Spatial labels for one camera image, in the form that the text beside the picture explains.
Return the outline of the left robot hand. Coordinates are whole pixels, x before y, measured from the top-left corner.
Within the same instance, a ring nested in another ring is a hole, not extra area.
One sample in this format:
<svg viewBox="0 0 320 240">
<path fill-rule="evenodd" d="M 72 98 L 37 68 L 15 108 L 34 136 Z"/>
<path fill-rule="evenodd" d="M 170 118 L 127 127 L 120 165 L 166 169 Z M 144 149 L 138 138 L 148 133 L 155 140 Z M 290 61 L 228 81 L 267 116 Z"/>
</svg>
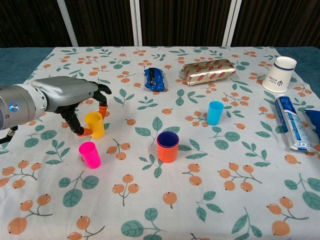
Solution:
<svg viewBox="0 0 320 240">
<path fill-rule="evenodd" d="M 108 109 L 107 98 L 103 93 L 111 95 L 111 89 L 101 83 L 69 76 L 55 76 L 36 79 L 31 86 L 44 94 L 45 112 L 60 114 L 73 133 L 79 137 L 93 134 L 89 128 L 82 127 L 75 113 L 78 105 L 90 98 L 98 101 L 102 118 Z"/>
</svg>

